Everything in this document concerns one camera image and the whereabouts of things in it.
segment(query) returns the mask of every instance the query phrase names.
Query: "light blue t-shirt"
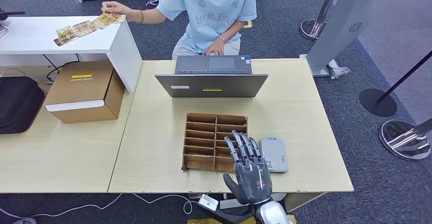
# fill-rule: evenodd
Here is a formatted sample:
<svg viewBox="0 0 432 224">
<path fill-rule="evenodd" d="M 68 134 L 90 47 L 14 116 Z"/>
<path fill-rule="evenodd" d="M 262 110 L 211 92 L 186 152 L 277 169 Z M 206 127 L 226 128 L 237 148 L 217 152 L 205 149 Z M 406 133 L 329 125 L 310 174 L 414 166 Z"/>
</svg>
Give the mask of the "light blue t-shirt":
<svg viewBox="0 0 432 224">
<path fill-rule="evenodd" d="M 257 17 L 256 0 L 160 0 L 156 8 L 170 20 L 174 20 L 182 11 L 187 11 L 190 21 L 180 43 L 197 53 L 205 53 L 210 44 L 234 21 L 248 21 Z M 237 33 L 229 41 L 240 36 Z"/>
</svg>

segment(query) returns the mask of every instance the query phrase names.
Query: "robotic finger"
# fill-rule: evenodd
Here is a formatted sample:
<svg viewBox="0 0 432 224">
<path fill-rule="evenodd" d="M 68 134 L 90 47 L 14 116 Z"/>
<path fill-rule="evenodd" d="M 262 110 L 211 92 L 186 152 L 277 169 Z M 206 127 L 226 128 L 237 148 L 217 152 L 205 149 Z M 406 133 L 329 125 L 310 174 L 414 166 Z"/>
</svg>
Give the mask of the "robotic finger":
<svg viewBox="0 0 432 224">
<path fill-rule="evenodd" d="M 246 136 L 246 134 L 244 134 L 243 132 L 240 133 L 240 136 L 243 139 L 243 141 L 245 142 L 245 147 L 248 149 L 249 157 L 254 158 L 255 153 L 252 149 L 251 142 L 248 140 L 248 136 Z"/>
<path fill-rule="evenodd" d="M 236 130 L 232 130 L 232 134 L 234 135 L 235 140 L 237 141 L 238 149 L 240 150 L 240 154 L 241 154 L 241 158 L 242 159 L 248 158 L 248 154 L 246 153 L 246 149 L 245 149 L 245 144 L 241 140 L 240 135 L 238 134 L 238 132 Z"/>
<path fill-rule="evenodd" d="M 235 150 L 234 144 L 232 144 L 231 139 L 229 139 L 229 137 L 227 137 L 227 136 L 224 139 L 228 145 L 230 155 L 231 155 L 231 158 L 234 161 L 234 163 L 240 162 L 240 159 L 238 158 L 238 155 L 237 155 L 237 151 Z"/>
<path fill-rule="evenodd" d="M 253 150 L 254 150 L 254 152 L 255 152 L 255 155 L 256 155 L 258 158 L 261 158 L 261 153 L 259 152 L 259 147 L 258 147 L 256 141 L 255 141 L 252 137 L 249 138 L 249 141 L 250 141 L 251 144 L 252 144 L 252 148 L 253 148 Z"/>
</svg>

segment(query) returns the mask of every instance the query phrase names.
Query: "plastic bag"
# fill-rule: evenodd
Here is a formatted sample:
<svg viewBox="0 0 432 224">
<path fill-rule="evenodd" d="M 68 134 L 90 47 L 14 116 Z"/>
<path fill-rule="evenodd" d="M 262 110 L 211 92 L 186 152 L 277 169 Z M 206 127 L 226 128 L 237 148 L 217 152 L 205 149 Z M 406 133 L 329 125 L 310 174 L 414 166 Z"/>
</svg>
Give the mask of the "plastic bag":
<svg viewBox="0 0 432 224">
<path fill-rule="evenodd" d="M 338 66 L 338 64 L 336 63 L 335 60 L 331 60 L 330 63 L 328 65 L 326 65 L 326 68 L 329 71 L 332 79 L 337 79 L 341 75 L 345 75 L 345 74 L 351 72 L 351 70 L 347 67 Z"/>
</svg>

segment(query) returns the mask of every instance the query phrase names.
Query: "laptop touchpad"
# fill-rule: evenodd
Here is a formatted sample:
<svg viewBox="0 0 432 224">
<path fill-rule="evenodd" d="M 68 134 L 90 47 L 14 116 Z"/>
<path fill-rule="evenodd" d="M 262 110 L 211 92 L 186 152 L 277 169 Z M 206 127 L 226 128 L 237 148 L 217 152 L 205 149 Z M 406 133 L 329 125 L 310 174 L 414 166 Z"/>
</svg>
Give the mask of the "laptop touchpad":
<svg viewBox="0 0 432 224">
<path fill-rule="evenodd" d="M 234 69 L 233 57 L 214 57 L 210 58 L 210 69 Z"/>
</svg>

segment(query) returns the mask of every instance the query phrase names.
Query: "robotic thumb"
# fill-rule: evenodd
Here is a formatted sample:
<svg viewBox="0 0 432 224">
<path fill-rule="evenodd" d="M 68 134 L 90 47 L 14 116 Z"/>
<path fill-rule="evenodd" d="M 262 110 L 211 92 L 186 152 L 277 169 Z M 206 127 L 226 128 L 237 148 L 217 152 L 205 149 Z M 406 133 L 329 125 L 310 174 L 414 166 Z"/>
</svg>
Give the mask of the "robotic thumb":
<svg viewBox="0 0 432 224">
<path fill-rule="evenodd" d="M 231 176 L 228 173 L 224 173 L 223 177 L 225 184 L 237 198 L 238 202 L 242 205 L 247 204 L 247 200 L 245 198 L 244 192 L 242 191 L 242 188 L 239 187 L 237 183 L 232 180 Z"/>
</svg>

